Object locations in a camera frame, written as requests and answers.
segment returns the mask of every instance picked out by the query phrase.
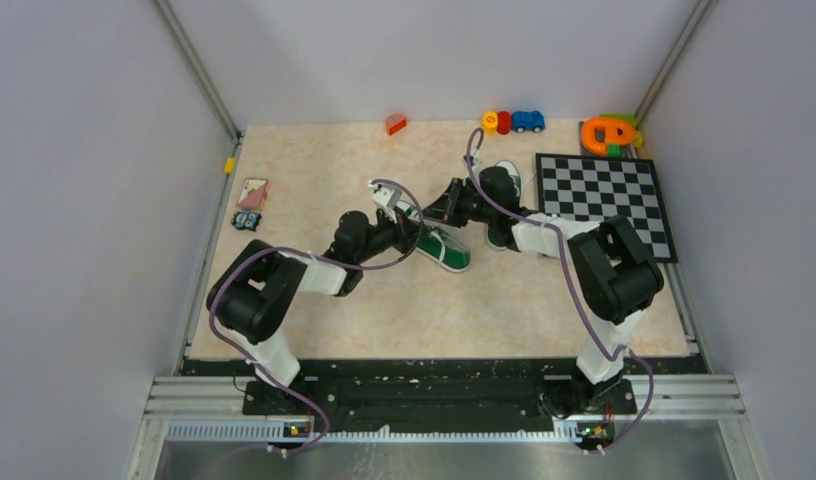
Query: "beige table surface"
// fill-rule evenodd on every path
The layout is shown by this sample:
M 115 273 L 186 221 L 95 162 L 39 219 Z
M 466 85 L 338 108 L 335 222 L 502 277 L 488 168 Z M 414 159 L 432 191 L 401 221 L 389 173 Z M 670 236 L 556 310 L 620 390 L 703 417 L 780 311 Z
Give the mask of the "beige table surface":
M 579 153 L 578 121 L 548 120 L 540 134 L 488 136 L 479 158 L 485 165 L 513 161 L 528 182 L 523 204 L 534 208 L 535 181 L 529 179 L 535 153 Z M 477 123 L 413 122 L 393 137 L 380 123 L 249 127 L 209 286 L 254 238 L 322 253 L 344 212 L 361 210 L 374 219 L 369 179 L 397 180 L 423 204 L 433 201 L 452 177 L 465 176 L 460 159 Z M 255 233 L 237 231 L 229 223 L 247 177 L 266 177 L 271 183 Z M 577 355 L 587 333 L 559 261 L 492 251 L 482 227 L 449 229 L 472 250 L 473 263 L 464 273 L 445 272 L 413 255 L 394 268 L 365 273 L 345 298 L 297 295 L 283 327 L 291 350 L 301 358 Z M 396 256 L 391 250 L 369 264 Z M 239 358 L 211 334 L 207 317 L 203 309 L 189 358 Z M 669 285 L 647 309 L 631 346 L 641 355 L 689 354 Z

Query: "green sneaker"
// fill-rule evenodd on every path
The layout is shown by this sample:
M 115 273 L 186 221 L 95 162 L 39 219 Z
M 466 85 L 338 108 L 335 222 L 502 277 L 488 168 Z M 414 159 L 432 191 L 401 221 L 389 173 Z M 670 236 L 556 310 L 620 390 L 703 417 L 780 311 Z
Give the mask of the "green sneaker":
M 502 167 L 508 170 L 508 174 L 511 175 L 511 178 L 514 180 L 514 186 L 517 187 L 517 198 L 520 198 L 522 195 L 522 191 L 520 190 L 522 178 L 520 177 L 520 171 L 517 170 L 517 165 L 514 165 L 510 160 L 500 160 L 496 162 L 494 167 Z M 505 240 L 498 233 L 492 232 L 487 225 L 485 225 L 485 241 L 492 250 L 499 252 L 507 250 Z
M 417 220 L 417 212 L 407 202 L 400 200 L 396 204 L 408 218 Z M 424 257 L 431 259 L 437 265 L 452 273 L 461 273 L 470 268 L 472 254 L 466 245 L 459 242 L 446 230 L 426 224 L 431 228 L 429 233 L 420 237 L 417 243 L 417 252 Z

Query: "white wall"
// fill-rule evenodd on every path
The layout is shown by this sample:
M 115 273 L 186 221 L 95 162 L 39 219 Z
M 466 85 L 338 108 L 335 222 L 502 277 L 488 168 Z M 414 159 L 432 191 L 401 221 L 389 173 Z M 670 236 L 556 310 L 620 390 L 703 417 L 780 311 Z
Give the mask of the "white wall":
M 633 112 L 690 0 L 173 0 L 239 125 Z
M 816 1 L 720 2 L 645 132 L 709 354 L 816 478 Z
M 229 149 L 148 1 L 0 2 L 0 479 L 123 476 Z

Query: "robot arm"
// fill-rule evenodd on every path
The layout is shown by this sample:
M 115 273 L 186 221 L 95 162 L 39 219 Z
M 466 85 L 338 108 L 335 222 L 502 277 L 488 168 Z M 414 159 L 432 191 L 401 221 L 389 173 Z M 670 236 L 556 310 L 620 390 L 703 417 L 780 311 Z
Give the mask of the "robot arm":
M 234 340 L 265 366 L 283 385 L 299 372 L 299 362 L 290 352 L 281 324 L 297 293 L 311 292 L 346 296 L 363 278 L 361 265 L 389 248 L 405 254 L 427 227 L 408 220 L 397 205 L 400 192 L 384 185 L 370 185 L 377 205 L 376 224 L 351 211 L 340 217 L 334 241 L 320 257 L 290 252 L 267 254 L 232 279 L 217 304 L 217 319 L 230 330 Z M 271 248 L 261 240 L 249 242 L 208 292 L 210 310 L 220 286 L 237 268 L 258 252 Z
M 628 344 L 643 310 L 664 286 L 661 271 L 625 217 L 580 222 L 530 211 L 519 205 L 519 187 L 503 167 L 481 170 L 478 181 L 505 210 L 538 225 L 518 221 L 488 204 L 470 178 L 453 179 L 447 191 L 425 209 L 425 216 L 457 227 L 468 220 L 485 223 L 488 234 L 510 250 L 565 258 L 559 252 L 557 231 L 545 225 L 558 228 L 562 241 L 567 240 L 568 260 L 576 267 L 585 301 L 595 314 L 589 318 L 591 336 L 572 372 L 576 403 L 588 408 L 619 383 L 623 370 L 622 355 L 606 358 L 593 337 L 609 354 Z

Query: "checkerboard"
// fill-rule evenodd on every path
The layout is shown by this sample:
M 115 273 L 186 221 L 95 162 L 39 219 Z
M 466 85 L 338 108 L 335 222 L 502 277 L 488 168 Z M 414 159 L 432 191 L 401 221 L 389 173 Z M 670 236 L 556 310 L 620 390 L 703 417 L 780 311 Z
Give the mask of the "checkerboard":
M 544 153 L 536 157 L 541 212 L 580 221 L 624 215 L 656 260 L 676 261 L 651 160 Z

